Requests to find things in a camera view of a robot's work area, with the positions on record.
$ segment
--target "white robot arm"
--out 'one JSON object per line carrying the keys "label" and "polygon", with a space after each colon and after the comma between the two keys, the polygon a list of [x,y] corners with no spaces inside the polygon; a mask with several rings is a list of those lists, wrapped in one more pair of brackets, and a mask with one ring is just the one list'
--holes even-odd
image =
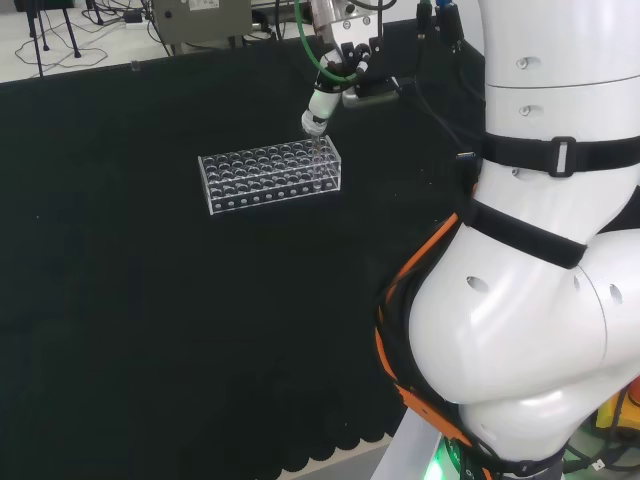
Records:
{"label": "white robot arm", "polygon": [[640,231],[599,234],[640,184],[640,2],[479,2],[490,148],[396,340],[508,477],[558,480],[578,426],[640,375]]}

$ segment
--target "green light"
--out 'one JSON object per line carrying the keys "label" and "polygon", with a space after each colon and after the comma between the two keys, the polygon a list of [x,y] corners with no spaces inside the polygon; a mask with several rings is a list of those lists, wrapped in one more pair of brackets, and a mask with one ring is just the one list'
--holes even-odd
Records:
{"label": "green light", "polygon": [[424,480],[444,480],[444,474],[442,473],[442,467],[437,460],[433,460],[427,468],[427,473],[424,474]]}

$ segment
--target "orange cable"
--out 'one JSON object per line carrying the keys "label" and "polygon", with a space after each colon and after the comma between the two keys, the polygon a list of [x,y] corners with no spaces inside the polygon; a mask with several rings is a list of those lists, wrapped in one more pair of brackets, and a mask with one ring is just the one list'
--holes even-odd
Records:
{"label": "orange cable", "polygon": [[[447,221],[444,223],[444,225],[442,225],[437,231],[436,233],[434,233],[431,238],[429,238],[429,240],[427,240],[427,242],[422,245],[422,247],[420,247],[420,249],[413,254],[413,256],[409,259],[409,261],[407,263],[404,264],[404,266],[400,269],[400,271],[396,274],[395,280],[398,280],[399,278],[401,278],[403,275],[406,275],[406,273],[411,270],[416,263],[418,263],[420,261],[420,259],[422,257],[424,257],[426,255],[426,253],[431,250],[431,248],[433,248],[433,246],[438,243],[440,241],[440,239],[442,239],[442,237],[456,224],[456,222],[458,221],[458,215],[456,215],[455,213],[453,215],[451,215]],[[387,303],[389,303],[389,300],[391,299],[391,296],[393,295],[393,292],[395,291],[396,286],[393,285],[390,289],[389,292],[387,293]]]}

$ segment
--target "black strap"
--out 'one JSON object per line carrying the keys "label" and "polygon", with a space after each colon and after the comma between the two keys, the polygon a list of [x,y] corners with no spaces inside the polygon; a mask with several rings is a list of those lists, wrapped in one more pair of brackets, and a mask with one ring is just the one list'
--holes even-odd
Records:
{"label": "black strap", "polygon": [[571,269],[578,265],[586,245],[511,217],[477,200],[458,212],[465,225],[500,243],[545,262]]}
{"label": "black strap", "polygon": [[522,461],[510,462],[493,458],[482,450],[472,449],[466,445],[459,444],[466,455],[471,458],[473,463],[486,468],[490,472],[511,473],[518,477],[532,477],[540,472],[553,468],[557,463],[562,461],[566,445],[560,449],[555,455],[539,461]]}
{"label": "black strap", "polygon": [[565,178],[575,172],[637,165],[640,163],[640,137],[608,142],[577,142],[573,137],[542,141],[486,134],[482,143],[482,157],[500,165],[538,170],[552,177]]}

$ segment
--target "white cylinder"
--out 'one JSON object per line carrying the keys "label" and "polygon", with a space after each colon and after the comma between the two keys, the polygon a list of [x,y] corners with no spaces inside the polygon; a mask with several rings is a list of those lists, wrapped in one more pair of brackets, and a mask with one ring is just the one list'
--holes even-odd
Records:
{"label": "white cylinder", "polygon": [[602,311],[581,276],[462,226],[413,302],[420,372],[465,404],[533,394],[597,368]]}
{"label": "white cylinder", "polygon": [[579,142],[640,136],[640,77],[573,88],[487,87],[486,100],[487,132],[494,135]]}
{"label": "white cylinder", "polygon": [[486,82],[511,88],[640,75],[638,0],[479,0]]}
{"label": "white cylinder", "polygon": [[607,327],[603,366],[638,358],[640,349],[640,230],[598,235],[580,266],[602,304]]}

